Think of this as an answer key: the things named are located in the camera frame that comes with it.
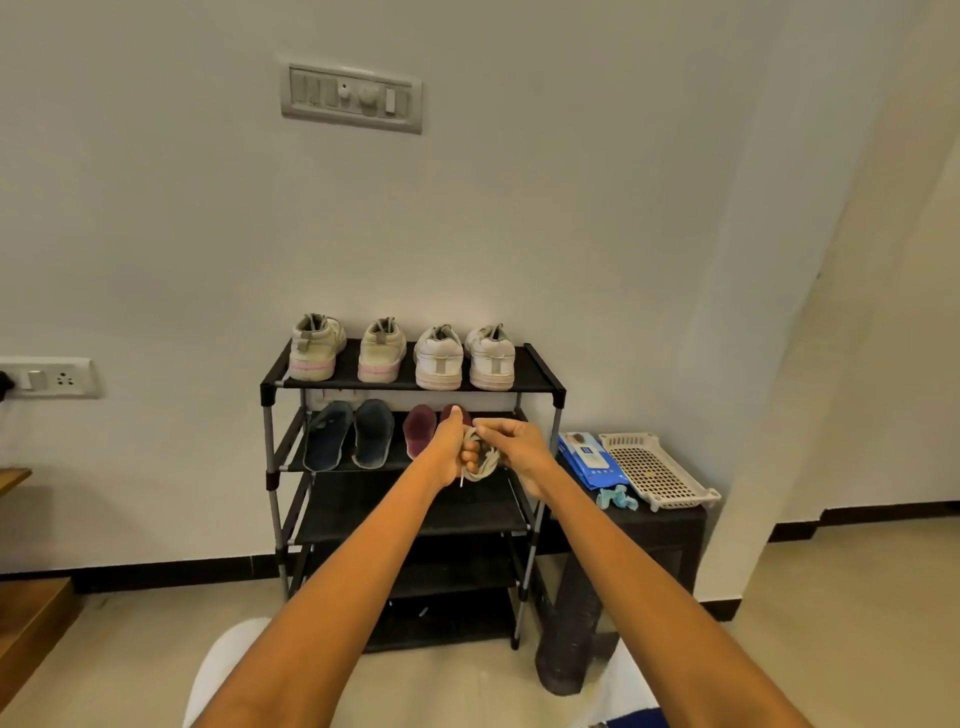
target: blue packet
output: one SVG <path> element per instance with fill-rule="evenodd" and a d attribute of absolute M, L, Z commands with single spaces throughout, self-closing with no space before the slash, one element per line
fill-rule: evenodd
<path fill-rule="evenodd" d="M 589 432 L 561 432 L 560 452 L 580 481 L 592 491 L 630 485 L 620 466 Z"/>

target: white shoelace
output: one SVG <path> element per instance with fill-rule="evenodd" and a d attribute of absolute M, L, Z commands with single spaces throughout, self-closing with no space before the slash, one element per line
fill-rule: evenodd
<path fill-rule="evenodd" d="M 471 473 L 466 467 L 461 468 L 461 488 L 464 487 L 464 478 L 473 482 L 483 480 L 483 478 L 496 470 L 496 466 L 500 462 L 500 450 L 487 445 L 487 443 L 481 440 L 480 435 L 477 434 L 476 427 L 468 427 L 467 432 L 464 433 L 464 445 L 467 443 L 480 443 L 480 463 L 476 473 Z"/>

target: sneaker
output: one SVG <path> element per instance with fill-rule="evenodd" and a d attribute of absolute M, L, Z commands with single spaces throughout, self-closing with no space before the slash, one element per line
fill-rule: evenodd
<path fill-rule="evenodd" d="M 400 362 L 407 355 L 407 337 L 396 325 L 394 317 L 377 319 L 367 327 L 360 340 L 360 381 L 390 383 L 396 381 Z"/>
<path fill-rule="evenodd" d="M 290 342 L 290 378 L 324 381 L 333 376 L 337 354 L 347 345 L 340 322 L 319 313 L 308 313 L 294 327 Z"/>
<path fill-rule="evenodd" d="M 437 413 L 429 404 L 418 404 L 403 421 L 403 438 L 407 441 L 407 455 L 413 460 L 426 449 L 437 429 Z"/>
<path fill-rule="evenodd" d="M 470 384 L 488 392 L 506 392 L 514 386 L 516 349 L 503 324 L 475 328 L 467 334 L 464 351 L 470 357 Z"/>
<path fill-rule="evenodd" d="M 414 347 L 417 385 L 423 389 L 459 389 L 463 378 L 464 348 L 450 324 L 428 328 Z"/>

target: plastic basket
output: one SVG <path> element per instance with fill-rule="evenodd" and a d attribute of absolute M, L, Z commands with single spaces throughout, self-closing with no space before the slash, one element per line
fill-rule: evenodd
<path fill-rule="evenodd" d="M 650 503 L 650 510 L 711 506 L 721 496 L 704 488 L 660 447 L 660 438 L 650 432 L 617 432 L 600 435 L 600 444 L 616 460 L 637 494 Z"/>

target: wooden step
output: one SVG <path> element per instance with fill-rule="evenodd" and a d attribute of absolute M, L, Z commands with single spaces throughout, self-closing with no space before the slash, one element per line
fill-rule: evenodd
<path fill-rule="evenodd" d="M 0 582 L 0 711 L 80 613 L 69 579 Z"/>
<path fill-rule="evenodd" d="M 30 477 L 30 472 L 29 468 L 0 468 L 0 497 Z"/>

